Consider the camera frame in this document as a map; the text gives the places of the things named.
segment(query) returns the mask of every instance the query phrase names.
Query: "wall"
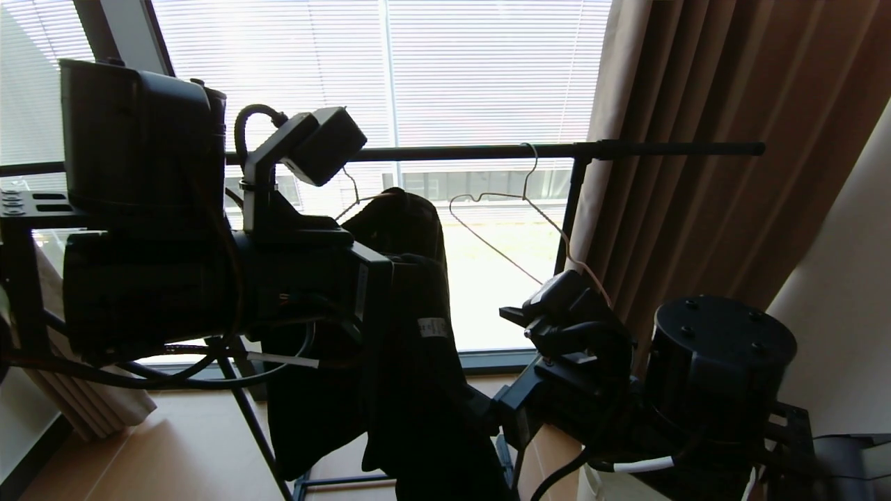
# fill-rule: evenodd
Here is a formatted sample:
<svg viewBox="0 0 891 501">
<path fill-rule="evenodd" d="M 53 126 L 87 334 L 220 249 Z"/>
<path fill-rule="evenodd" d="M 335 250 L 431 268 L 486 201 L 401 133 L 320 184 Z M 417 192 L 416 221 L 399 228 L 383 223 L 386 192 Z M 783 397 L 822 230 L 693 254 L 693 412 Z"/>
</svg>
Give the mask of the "wall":
<svg viewBox="0 0 891 501">
<path fill-rule="evenodd" d="M 891 432 L 891 105 L 768 312 L 798 339 L 780 397 L 815 435 Z"/>
<path fill-rule="evenodd" d="M 0 482 L 34 447 L 59 410 L 20 369 L 0 384 Z"/>
</svg>

